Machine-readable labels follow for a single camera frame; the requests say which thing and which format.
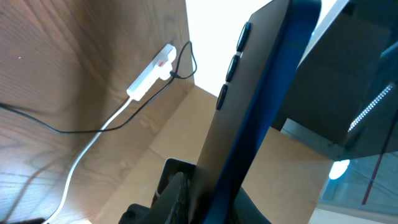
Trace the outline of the blue Galaxy smartphone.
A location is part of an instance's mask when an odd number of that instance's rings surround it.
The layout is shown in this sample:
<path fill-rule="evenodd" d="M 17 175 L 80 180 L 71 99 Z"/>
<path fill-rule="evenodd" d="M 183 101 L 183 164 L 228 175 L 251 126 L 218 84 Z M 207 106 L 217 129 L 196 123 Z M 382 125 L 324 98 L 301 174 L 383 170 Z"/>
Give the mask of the blue Galaxy smartphone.
<path fill-rule="evenodd" d="M 244 24 L 190 185 L 190 223 L 224 223 L 293 82 L 322 4 L 273 0 Z"/>

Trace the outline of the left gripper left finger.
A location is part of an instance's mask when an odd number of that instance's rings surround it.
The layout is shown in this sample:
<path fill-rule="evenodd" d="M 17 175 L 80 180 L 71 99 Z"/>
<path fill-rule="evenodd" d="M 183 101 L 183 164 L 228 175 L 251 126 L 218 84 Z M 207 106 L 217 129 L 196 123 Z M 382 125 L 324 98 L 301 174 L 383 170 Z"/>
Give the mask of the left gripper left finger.
<path fill-rule="evenodd" d="M 131 204 L 119 224 L 187 224 L 189 205 L 188 178 L 178 172 L 151 208 Z"/>

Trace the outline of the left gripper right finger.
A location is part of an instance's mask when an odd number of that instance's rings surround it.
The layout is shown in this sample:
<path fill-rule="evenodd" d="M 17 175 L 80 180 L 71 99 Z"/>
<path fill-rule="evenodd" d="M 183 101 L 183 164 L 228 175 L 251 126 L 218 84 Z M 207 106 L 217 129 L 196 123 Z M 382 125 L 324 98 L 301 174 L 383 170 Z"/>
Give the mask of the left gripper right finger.
<path fill-rule="evenodd" d="M 241 187 L 229 213 L 231 224 L 271 224 Z"/>

